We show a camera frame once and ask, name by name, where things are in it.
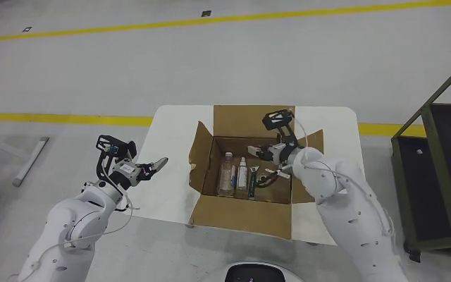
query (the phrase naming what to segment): white bottle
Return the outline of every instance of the white bottle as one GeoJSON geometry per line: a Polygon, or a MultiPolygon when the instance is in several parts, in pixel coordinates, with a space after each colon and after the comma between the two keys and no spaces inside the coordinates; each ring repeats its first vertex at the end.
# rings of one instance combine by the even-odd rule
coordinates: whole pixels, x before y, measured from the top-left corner
{"type": "Polygon", "coordinates": [[[241,157],[240,166],[238,167],[238,190],[246,190],[247,187],[247,166],[246,159],[241,157]]]}
{"type": "Polygon", "coordinates": [[[233,196],[233,184],[235,182],[235,166],[233,165],[233,154],[225,153],[225,158],[221,165],[221,177],[219,178],[219,195],[233,196]]]}

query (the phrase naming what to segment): floor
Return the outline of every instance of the floor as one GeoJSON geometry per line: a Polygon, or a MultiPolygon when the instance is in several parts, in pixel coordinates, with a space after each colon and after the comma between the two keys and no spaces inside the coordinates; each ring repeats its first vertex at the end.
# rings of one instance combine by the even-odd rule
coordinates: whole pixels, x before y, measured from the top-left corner
{"type": "MultiPolygon", "coordinates": [[[[140,148],[146,128],[105,125],[50,125],[0,123],[0,137],[9,144],[32,150],[42,133],[50,137],[20,188],[11,185],[21,162],[0,152],[0,281],[20,271],[24,258],[40,235],[48,211],[59,201],[76,196],[81,185],[95,179],[99,133],[134,140],[140,148]]],[[[395,200],[386,137],[362,137],[366,177],[397,227],[402,231],[395,200]]],[[[115,213],[110,228],[121,226],[126,216],[115,213]]],[[[451,257],[424,253],[422,263],[407,259],[399,249],[410,281],[448,281],[451,257]]],[[[240,260],[273,262],[294,271],[305,281],[360,281],[346,254],[336,246],[133,218],[120,232],[104,236],[97,244],[88,282],[198,281],[224,264],[240,260]]]]}
{"type": "MultiPolygon", "coordinates": [[[[395,0],[362,0],[359,5],[395,0]]],[[[350,0],[0,0],[0,37],[200,17],[355,6],[350,0]]],[[[451,74],[450,7],[0,40],[0,112],[152,116],[163,104],[348,106],[363,123],[404,123],[451,74]]],[[[450,102],[450,91],[441,102],[450,102]]],[[[31,152],[50,137],[20,188],[23,162],[0,151],[0,281],[18,273],[49,210],[95,180],[100,134],[142,146],[148,128],[0,123],[31,152]]],[[[389,137],[361,136],[366,178],[397,228],[389,137]]],[[[111,217],[110,228],[127,218],[111,217]]],[[[410,281],[449,281],[451,257],[409,261],[410,281]]],[[[198,281],[224,264],[262,260],[309,281],[360,281],[335,246],[133,218],[97,244],[88,282],[198,281]]]]}

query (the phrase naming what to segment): box flap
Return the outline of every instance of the box flap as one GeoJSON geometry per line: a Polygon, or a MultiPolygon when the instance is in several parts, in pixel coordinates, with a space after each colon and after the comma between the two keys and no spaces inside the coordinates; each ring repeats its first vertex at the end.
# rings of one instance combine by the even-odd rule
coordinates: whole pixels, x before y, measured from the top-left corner
{"type": "Polygon", "coordinates": [[[266,130],[262,119],[267,113],[294,106],[215,105],[213,132],[226,137],[276,137],[276,130],[266,130]]]}
{"type": "MultiPolygon", "coordinates": [[[[309,138],[309,147],[313,147],[324,154],[323,130],[319,130],[316,131],[315,133],[310,134],[308,138],[309,138]]],[[[299,139],[298,141],[301,146],[305,146],[305,137],[299,139]]],[[[315,202],[315,199],[312,196],[310,196],[310,194],[305,190],[305,186],[296,177],[292,178],[291,188],[292,188],[291,199],[293,204],[315,202]]]]}
{"type": "Polygon", "coordinates": [[[291,205],[201,195],[194,225],[227,228],[291,239],[291,205]]]}
{"type": "Polygon", "coordinates": [[[205,171],[208,171],[212,141],[213,136],[211,136],[205,125],[199,121],[189,155],[189,163],[191,165],[190,186],[197,192],[202,192],[204,187],[205,171]]]}

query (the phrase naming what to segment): metal bar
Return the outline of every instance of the metal bar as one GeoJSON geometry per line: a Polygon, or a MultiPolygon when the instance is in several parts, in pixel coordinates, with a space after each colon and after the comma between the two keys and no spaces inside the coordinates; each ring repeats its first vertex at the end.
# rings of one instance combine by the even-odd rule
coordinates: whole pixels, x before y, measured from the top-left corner
{"type": "Polygon", "coordinates": [[[34,162],[36,161],[37,157],[41,153],[42,148],[44,148],[47,141],[49,141],[48,137],[41,137],[41,140],[37,143],[35,149],[31,153],[30,159],[19,171],[19,174],[17,175],[16,179],[14,179],[14,181],[13,181],[14,186],[19,187],[20,184],[22,184],[23,179],[26,177],[28,171],[30,170],[30,168],[34,164],[34,162]]]}
{"type": "Polygon", "coordinates": [[[438,137],[434,117],[431,108],[427,106],[421,112],[424,122],[424,129],[428,136],[429,149],[431,151],[432,161],[434,163],[435,173],[437,174],[438,184],[445,204],[448,221],[451,224],[451,178],[450,171],[446,162],[445,154],[438,137]]]}
{"type": "Polygon", "coordinates": [[[396,132],[393,138],[401,136],[401,134],[421,115],[423,109],[432,104],[450,85],[451,76],[437,89],[437,91],[435,91],[434,94],[432,94],[428,101],[426,101],[426,103],[424,103],[424,105],[416,111],[416,113],[398,130],[398,132],[396,132]]]}
{"type": "Polygon", "coordinates": [[[451,246],[451,238],[441,238],[417,242],[415,247],[421,251],[447,249],[451,246]]]}
{"type": "Polygon", "coordinates": [[[397,203],[400,209],[402,230],[404,233],[404,238],[407,239],[409,246],[415,248],[418,240],[416,238],[416,230],[412,216],[412,208],[410,207],[409,193],[407,192],[407,184],[404,168],[402,166],[401,149],[398,138],[392,139],[392,148],[393,173],[395,175],[397,203]]]}

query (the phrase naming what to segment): white cable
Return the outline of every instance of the white cable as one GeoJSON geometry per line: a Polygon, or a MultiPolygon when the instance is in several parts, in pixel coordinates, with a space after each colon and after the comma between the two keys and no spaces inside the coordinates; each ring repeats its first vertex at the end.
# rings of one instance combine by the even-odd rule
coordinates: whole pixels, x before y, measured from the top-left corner
{"type": "Polygon", "coordinates": [[[8,276],[8,278],[6,279],[6,282],[9,282],[9,279],[13,278],[14,276],[19,276],[19,274],[11,274],[11,275],[8,276]]]}
{"type": "Polygon", "coordinates": [[[309,146],[309,139],[307,138],[307,132],[305,131],[304,126],[302,126],[302,123],[300,123],[297,118],[295,117],[295,115],[293,114],[292,117],[295,119],[295,121],[297,122],[297,124],[299,124],[299,126],[301,127],[302,131],[304,131],[304,136],[305,136],[305,147],[307,148],[309,146]]]}
{"type": "MultiPolygon", "coordinates": [[[[302,128],[302,131],[304,131],[305,144],[306,144],[305,147],[307,148],[307,147],[309,146],[309,141],[308,141],[307,133],[306,133],[306,131],[305,131],[305,129],[304,129],[304,126],[302,126],[302,124],[297,120],[297,118],[296,118],[294,115],[293,115],[293,118],[295,118],[295,121],[297,122],[297,124],[299,124],[299,126],[302,128]]],[[[305,156],[305,161],[308,159],[307,153],[308,153],[308,151],[306,151],[306,152],[305,152],[305,155],[304,155],[304,156],[305,156]]],[[[357,181],[355,181],[354,179],[350,178],[349,176],[347,176],[347,175],[345,175],[345,174],[343,174],[343,173],[339,173],[339,172],[337,172],[337,171],[333,171],[333,170],[331,170],[331,169],[326,169],[326,168],[314,168],[314,167],[311,167],[311,166],[307,166],[306,164],[302,163],[302,159],[303,159],[303,158],[300,159],[301,165],[305,166],[306,168],[315,169],[315,170],[317,170],[317,171],[328,171],[328,172],[337,174],[337,175],[339,175],[339,176],[342,176],[342,177],[344,177],[344,178],[346,178],[346,179],[349,179],[349,180],[351,181],[352,184],[354,184],[355,186],[357,186],[357,188],[359,188],[359,189],[364,193],[364,195],[366,195],[366,191],[365,191],[365,190],[357,183],[357,181]]],[[[375,205],[372,201],[370,201],[370,203],[373,205],[374,209],[376,209],[376,211],[377,211],[376,205],[375,205]]],[[[385,216],[388,217],[388,219],[390,219],[390,221],[392,221],[392,219],[391,219],[391,217],[388,215],[387,211],[386,211],[384,208],[382,208],[382,209],[383,209],[383,211],[385,212],[385,216]]],[[[390,225],[390,223],[389,223],[389,229],[386,230],[386,229],[384,228],[384,223],[383,223],[382,215],[379,214],[379,213],[377,213],[377,215],[378,215],[379,221],[381,222],[381,225],[382,225],[382,227],[383,227],[384,235],[391,235],[391,236],[394,236],[395,229],[393,228],[393,222],[392,222],[392,225],[390,225]]]]}
{"type": "MultiPolygon", "coordinates": [[[[104,172],[104,175],[105,175],[106,178],[111,182],[111,184],[112,184],[112,186],[113,186],[114,188],[116,188],[118,191],[121,191],[121,189],[119,189],[118,186],[117,186],[117,185],[109,178],[108,174],[105,172],[105,168],[104,168],[103,164],[104,164],[104,162],[102,161],[102,170],[103,170],[103,172],[104,172]]],[[[45,251],[43,251],[43,253],[39,256],[39,259],[37,260],[37,262],[35,262],[35,263],[37,264],[37,268],[36,268],[36,269],[33,269],[33,270],[31,271],[30,275],[28,275],[27,277],[25,277],[25,279],[23,279],[23,280],[21,280],[21,281],[18,281],[18,282],[25,282],[27,279],[29,279],[29,277],[31,277],[31,275],[33,275],[34,272],[39,268],[39,266],[40,266],[40,264],[41,264],[41,259],[42,259],[42,257],[43,257],[48,251],[50,251],[51,249],[53,249],[54,247],[58,247],[58,246],[60,246],[60,245],[65,245],[65,244],[67,244],[67,243],[73,243],[73,242],[77,242],[77,241],[81,241],[81,240],[86,240],[86,239],[93,238],[93,237],[100,237],[100,236],[103,236],[103,235],[112,234],[112,233],[118,232],[119,230],[125,228],[125,227],[128,225],[128,223],[130,222],[130,220],[132,219],[132,216],[133,216],[133,209],[140,209],[140,208],[134,208],[134,207],[133,207],[132,201],[130,200],[130,198],[128,197],[128,194],[127,194],[126,192],[123,193],[123,195],[125,196],[126,201],[127,201],[127,205],[129,206],[128,209],[130,210],[130,216],[128,217],[127,222],[125,222],[125,224],[124,224],[122,227],[120,227],[120,228],[118,228],[118,229],[116,229],[116,230],[109,231],[109,232],[104,232],[104,233],[101,233],[101,234],[90,235],[90,236],[87,236],[87,237],[84,237],[84,238],[77,238],[77,239],[74,239],[74,240],[65,241],[64,243],[55,244],[55,245],[53,245],[53,246],[47,248],[47,249],[46,249],[45,251]]],[[[13,274],[13,275],[10,275],[10,276],[6,279],[6,282],[9,282],[9,279],[12,278],[12,277],[14,277],[14,276],[19,276],[19,274],[13,274]]]]}

